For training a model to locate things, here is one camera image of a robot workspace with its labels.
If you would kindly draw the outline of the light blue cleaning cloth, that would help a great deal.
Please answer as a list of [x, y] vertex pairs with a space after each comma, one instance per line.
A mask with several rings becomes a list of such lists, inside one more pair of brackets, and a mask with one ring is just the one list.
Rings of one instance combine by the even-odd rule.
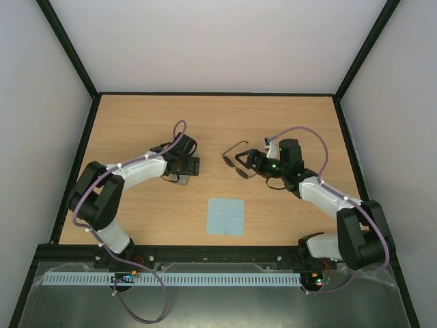
[[206, 232], [212, 235], [244, 235], [244, 201], [210, 198], [208, 200]]

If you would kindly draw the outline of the grey glasses case green lining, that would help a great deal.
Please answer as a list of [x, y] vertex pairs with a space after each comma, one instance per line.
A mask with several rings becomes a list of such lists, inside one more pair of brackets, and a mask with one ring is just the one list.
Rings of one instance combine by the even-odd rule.
[[168, 177], [172, 183], [176, 183], [177, 185], [182, 185], [182, 186], [186, 186], [190, 178], [187, 175], [177, 175], [177, 174], [169, 174]]

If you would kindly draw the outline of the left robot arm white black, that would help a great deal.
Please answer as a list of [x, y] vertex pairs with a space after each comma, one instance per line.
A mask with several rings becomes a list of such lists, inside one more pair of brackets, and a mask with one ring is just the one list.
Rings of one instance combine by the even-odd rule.
[[96, 252], [96, 264], [108, 269], [130, 270], [145, 261], [135, 254], [133, 240], [123, 231], [116, 215], [123, 192], [150, 180], [167, 176], [173, 184], [186, 185], [199, 175], [197, 142], [178, 133], [171, 143], [151, 148], [125, 163], [103, 165], [92, 161], [85, 166], [71, 190], [67, 205], [73, 224], [84, 227], [104, 251]]

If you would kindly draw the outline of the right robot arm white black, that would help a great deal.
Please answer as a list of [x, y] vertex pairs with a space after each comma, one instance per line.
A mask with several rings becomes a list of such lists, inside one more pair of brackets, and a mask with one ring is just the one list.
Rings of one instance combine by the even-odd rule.
[[278, 144], [271, 141], [265, 152], [248, 149], [234, 158], [243, 168], [265, 179], [282, 180], [286, 191], [335, 220], [336, 234], [322, 232], [300, 239], [301, 265], [311, 268], [322, 258], [344, 262], [353, 270], [389, 263], [393, 239], [381, 205], [344, 195], [306, 168], [298, 140], [283, 139]]

